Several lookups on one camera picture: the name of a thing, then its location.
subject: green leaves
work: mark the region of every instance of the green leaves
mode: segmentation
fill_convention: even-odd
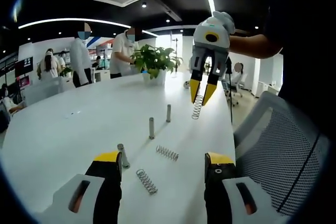
[[[181,65],[183,59],[170,56],[171,53],[174,53],[173,48],[152,47],[146,44],[140,50],[136,50],[131,58],[135,60],[135,66],[139,71],[142,68],[147,69],[150,78],[153,79],[158,77],[160,69],[172,72],[176,64]]]
[[[159,69],[148,69],[147,71],[150,74],[150,79],[157,78],[159,75],[160,70]]]

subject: table surface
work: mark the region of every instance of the table surface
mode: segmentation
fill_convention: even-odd
[[[131,167],[122,173],[119,223],[206,223],[204,154],[235,160],[233,130],[221,84],[198,120],[191,118],[189,73],[167,74],[164,87],[145,87],[140,74],[98,82],[55,95],[14,115],[2,164],[30,212],[41,212],[53,194],[95,156],[123,143]],[[206,85],[203,78],[202,91]],[[166,123],[171,104],[171,123]],[[154,117],[155,139],[149,140]],[[179,153],[172,161],[162,145]],[[158,191],[149,195],[135,172],[144,169]]]

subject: metal pin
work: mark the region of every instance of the metal pin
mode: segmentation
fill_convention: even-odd
[[[167,105],[167,119],[166,119],[167,123],[170,123],[170,114],[171,114],[171,111],[172,111],[172,106],[170,104],[168,104]]]
[[[149,139],[154,139],[154,118],[149,118]]]
[[[126,152],[125,152],[125,149],[124,149],[124,145],[123,144],[118,144],[117,148],[118,148],[119,152],[121,152],[122,167],[129,168],[130,167],[130,163],[127,160],[127,156],[126,156]]]

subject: ceiling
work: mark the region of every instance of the ceiling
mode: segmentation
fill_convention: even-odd
[[[0,58],[17,50],[19,45],[58,37],[72,37],[82,22],[50,22],[23,29],[18,26],[30,22],[52,18],[90,18],[107,20],[125,25],[136,25],[142,29],[164,26],[197,25],[211,15],[208,0],[140,0],[124,8],[93,0],[22,0],[22,8],[17,23],[10,17],[16,0],[3,0],[4,12],[0,14],[3,30],[0,37]],[[228,12],[235,20],[236,28],[253,35],[262,27],[268,12],[269,0],[214,0],[216,10]],[[182,21],[175,21],[165,8],[175,13]],[[88,23],[93,36],[114,37],[125,30],[124,27],[100,23]]]

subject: metal spring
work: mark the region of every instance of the metal spring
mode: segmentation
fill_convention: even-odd
[[[167,148],[161,146],[161,145],[158,145],[156,147],[156,152],[158,153],[161,153],[162,155],[168,157],[168,158],[171,158],[172,160],[176,161],[179,157],[178,153],[176,152],[173,152],[173,151],[170,151],[168,150]]]
[[[137,177],[149,194],[155,194],[157,192],[158,189],[154,186],[153,182],[149,179],[147,173],[143,169],[137,170]]]
[[[194,111],[193,111],[193,115],[191,116],[192,119],[196,120],[199,118],[202,104],[203,104],[203,96],[198,94],[194,102]]]

